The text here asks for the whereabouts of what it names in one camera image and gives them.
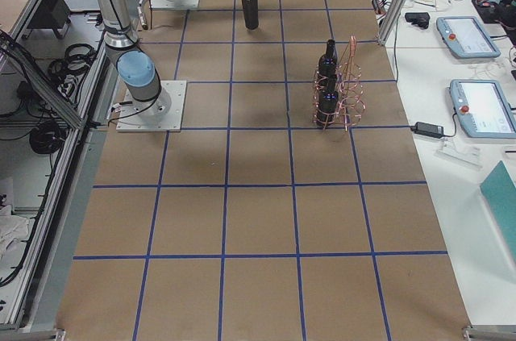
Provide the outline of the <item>teach pendant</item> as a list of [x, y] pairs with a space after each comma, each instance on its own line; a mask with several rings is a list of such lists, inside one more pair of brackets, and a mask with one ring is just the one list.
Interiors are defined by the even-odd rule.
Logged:
[[451, 53], [460, 59], [497, 58], [501, 52], [473, 16], [438, 17], [436, 27]]
[[515, 118], [498, 81], [454, 79], [449, 94], [466, 135], [477, 139], [515, 138]]

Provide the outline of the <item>teach pendant near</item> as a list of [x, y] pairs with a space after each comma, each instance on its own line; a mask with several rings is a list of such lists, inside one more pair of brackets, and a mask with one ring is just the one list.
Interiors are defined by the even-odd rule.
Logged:
[[515, 138], [515, 118], [498, 81], [454, 79], [449, 94], [466, 135], [477, 139]]

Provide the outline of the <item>teal folder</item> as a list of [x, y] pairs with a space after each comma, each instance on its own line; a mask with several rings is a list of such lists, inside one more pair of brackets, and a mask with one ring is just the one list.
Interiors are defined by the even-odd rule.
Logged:
[[515, 259], [515, 183], [502, 161], [481, 183], [481, 193], [511, 257]]

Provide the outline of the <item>dark wine bottle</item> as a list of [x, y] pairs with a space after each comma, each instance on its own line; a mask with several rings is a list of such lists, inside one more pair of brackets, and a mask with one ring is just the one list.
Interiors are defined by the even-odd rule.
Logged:
[[325, 53], [318, 61], [318, 74], [320, 77], [331, 77], [335, 74], [337, 69], [337, 53], [335, 41], [329, 39], [326, 45]]
[[319, 127], [325, 128], [329, 126], [334, 119], [335, 109], [339, 100], [338, 92], [335, 90], [337, 76], [330, 75], [319, 91], [318, 112], [316, 115], [316, 123]]
[[255, 30], [259, 26], [258, 0], [242, 0], [245, 27]]

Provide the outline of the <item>black power adapter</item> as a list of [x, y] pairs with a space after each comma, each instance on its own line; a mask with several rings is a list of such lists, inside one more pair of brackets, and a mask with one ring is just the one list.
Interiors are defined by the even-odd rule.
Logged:
[[433, 123], [416, 122], [410, 127], [410, 130], [416, 135], [423, 135], [435, 139], [444, 137], [443, 127]]

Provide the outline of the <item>teach pendant far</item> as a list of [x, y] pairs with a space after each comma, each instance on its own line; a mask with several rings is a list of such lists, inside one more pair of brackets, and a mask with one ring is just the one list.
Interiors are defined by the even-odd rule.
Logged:
[[436, 27], [451, 53], [460, 59], [497, 58], [501, 52], [473, 16], [438, 17]]

